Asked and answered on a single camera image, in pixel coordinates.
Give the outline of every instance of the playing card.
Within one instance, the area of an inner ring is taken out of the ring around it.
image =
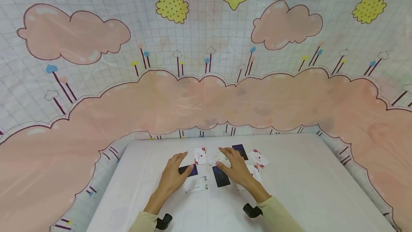
[[[218,188],[225,185],[230,185],[229,177],[222,170],[220,170],[217,166],[212,167],[212,169]]]
[[[259,168],[258,165],[251,165],[248,164],[246,165],[247,169],[249,170],[250,174],[252,175],[253,178],[255,178],[259,183],[262,184],[262,178],[260,176]],[[241,191],[241,190],[246,190],[243,186],[236,184],[236,190]]]
[[[269,159],[266,159],[257,149],[254,149],[248,155],[252,160],[256,161],[261,168],[269,164]]]
[[[187,169],[188,166],[179,167],[179,169],[178,169],[179,174],[183,174],[183,173],[185,172],[185,170]],[[192,176],[192,175],[197,175],[197,174],[198,174],[198,173],[197,173],[197,167],[196,167],[196,165],[194,165],[193,170],[192,170],[192,172],[190,172],[190,175],[189,175],[188,177],[190,177],[190,176]]]
[[[185,189],[185,194],[207,190],[206,176],[200,178],[187,178],[183,184],[183,188]]]
[[[240,155],[245,159],[248,160],[245,148],[243,148],[243,144],[233,145],[233,149],[239,151]]]
[[[208,157],[209,166],[216,166],[216,161],[222,162],[228,168],[231,167],[229,159],[221,151]]]
[[[195,148],[195,164],[201,165],[206,163],[206,148]]]

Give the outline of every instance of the wrist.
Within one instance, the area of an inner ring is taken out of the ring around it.
[[[252,195],[256,202],[262,203],[268,200],[271,195],[263,188],[262,184],[253,178],[248,181],[244,188]]]
[[[147,213],[151,213],[153,215],[158,215],[160,212],[160,209],[163,207],[163,204],[165,204],[169,196],[170,194],[167,194],[157,189],[150,196],[149,202],[147,203],[146,208],[144,208],[143,211]]]

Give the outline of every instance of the sleeve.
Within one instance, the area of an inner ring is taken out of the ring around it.
[[[276,232],[304,232],[303,228],[293,219],[285,207],[275,198],[270,197],[257,206],[263,212],[263,218],[272,231]]]
[[[152,232],[157,225],[157,215],[139,212],[128,232]]]

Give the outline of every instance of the cartoon backdrop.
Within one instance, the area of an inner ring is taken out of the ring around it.
[[[412,231],[411,3],[1,0],[0,227],[84,232],[131,140],[314,132]]]

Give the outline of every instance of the blue heart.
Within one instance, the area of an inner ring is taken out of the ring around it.
[[[52,64],[48,64],[46,67],[46,73],[51,74],[52,72],[57,72],[57,66],[54,66]]]

